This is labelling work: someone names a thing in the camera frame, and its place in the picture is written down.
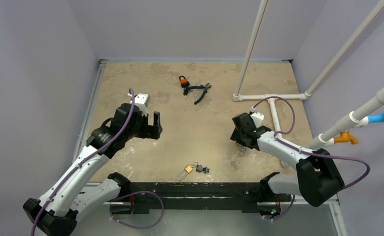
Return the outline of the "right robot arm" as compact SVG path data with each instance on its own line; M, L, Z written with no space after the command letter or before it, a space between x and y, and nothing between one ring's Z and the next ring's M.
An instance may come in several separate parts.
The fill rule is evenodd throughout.
M301 196L311 206L319 207L345 188L343 178L328 151L312 150L281 139L261 125L255 113L241 113L232 118L231 140L268 153L296 171L295 175L272 173L261 180L260 195L271 200L279 194Z

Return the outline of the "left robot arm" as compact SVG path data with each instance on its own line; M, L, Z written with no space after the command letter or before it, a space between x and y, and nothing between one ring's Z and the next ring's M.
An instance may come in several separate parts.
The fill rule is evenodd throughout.
M153 113L149 124L147 105L141 102L123 103L113 117L106 119L86 141L76 160L39 198L29 198L23 205L32 222L30 234L40 229L48 236L68 236L78 222L93 209L109 201L124 201L137 193L130 189L131 181L119 173L111 173L97 187L81 193L91 177L132 138L160 138L160 113Z

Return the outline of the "long shackle brass padlock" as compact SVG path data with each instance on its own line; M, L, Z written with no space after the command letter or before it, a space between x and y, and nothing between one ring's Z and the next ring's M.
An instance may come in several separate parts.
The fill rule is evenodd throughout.
M178 181L182 181L192 170L194 165L187 165L176 177Z

